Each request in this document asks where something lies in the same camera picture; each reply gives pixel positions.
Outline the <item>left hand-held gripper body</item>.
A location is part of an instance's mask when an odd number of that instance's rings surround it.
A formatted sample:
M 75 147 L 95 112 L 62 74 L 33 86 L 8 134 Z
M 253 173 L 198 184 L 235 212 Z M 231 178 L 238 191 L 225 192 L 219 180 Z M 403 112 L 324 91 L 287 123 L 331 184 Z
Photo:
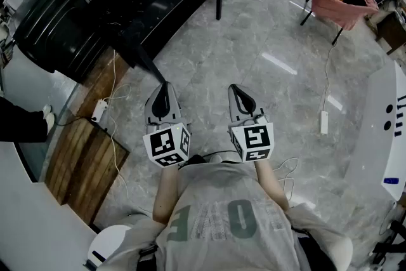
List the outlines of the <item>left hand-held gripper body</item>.
M 185 118 L 154 121 L 148 117 L 146 132 L 143 141 L 154 164 L 167 168 L 188 161 L 191 134 Z

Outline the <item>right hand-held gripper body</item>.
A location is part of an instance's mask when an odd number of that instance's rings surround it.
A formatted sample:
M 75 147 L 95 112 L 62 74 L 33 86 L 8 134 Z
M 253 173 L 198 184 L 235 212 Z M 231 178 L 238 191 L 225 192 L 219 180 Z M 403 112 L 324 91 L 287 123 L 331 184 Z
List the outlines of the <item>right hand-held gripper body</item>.
M 274 149 L 274 132 L 268 115 L 232 122 L 228 130 L 242 162 L 270 158 Z

